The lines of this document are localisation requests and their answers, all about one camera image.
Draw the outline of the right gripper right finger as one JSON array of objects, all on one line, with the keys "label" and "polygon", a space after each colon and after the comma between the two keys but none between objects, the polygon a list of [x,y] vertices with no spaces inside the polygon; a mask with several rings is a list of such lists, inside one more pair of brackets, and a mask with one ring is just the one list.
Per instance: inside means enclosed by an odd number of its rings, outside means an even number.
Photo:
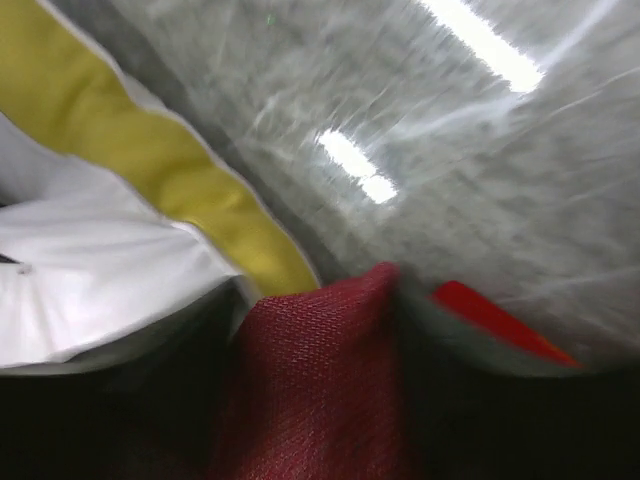
[{"label": "right gripper right finger", "polygon": [[635,479],[639,366],[544,364],[426,298],[394,299],[414,451],[428,479]]}]

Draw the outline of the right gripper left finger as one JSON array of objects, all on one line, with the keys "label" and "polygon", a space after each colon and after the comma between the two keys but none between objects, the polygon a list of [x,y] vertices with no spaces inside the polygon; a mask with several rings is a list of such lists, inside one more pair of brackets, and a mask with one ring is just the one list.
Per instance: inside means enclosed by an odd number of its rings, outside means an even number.
[{"label": "right gripper left finger", "polygon": [[1,372],[5,479],[199,479],[208,462],[234,321],[225,284],[61,364]]}]

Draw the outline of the red pillowcase grey print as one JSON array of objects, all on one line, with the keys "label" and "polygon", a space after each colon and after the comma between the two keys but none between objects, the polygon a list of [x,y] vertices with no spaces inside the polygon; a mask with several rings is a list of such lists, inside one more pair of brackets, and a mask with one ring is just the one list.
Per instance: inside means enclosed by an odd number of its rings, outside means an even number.
[{"label": "red pillowcase grey print", "polygon": [[409,431],[394,299],[446,315],[533,360],[576,362],[466,285],[428,293],[391,264],[248,314],[230,371],[211,479],[428,479]]}]

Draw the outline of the white pillow yellow edge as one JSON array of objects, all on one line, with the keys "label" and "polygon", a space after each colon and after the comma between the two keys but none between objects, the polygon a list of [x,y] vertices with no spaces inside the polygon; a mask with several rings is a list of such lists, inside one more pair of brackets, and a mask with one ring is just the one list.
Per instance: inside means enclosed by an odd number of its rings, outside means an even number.
[{"label": "white pillow yellow edge", "polygon": [[49,1],[1,5],[1,372],[127,363],[225,290],[310,291],[305,252],[181,115]]}]

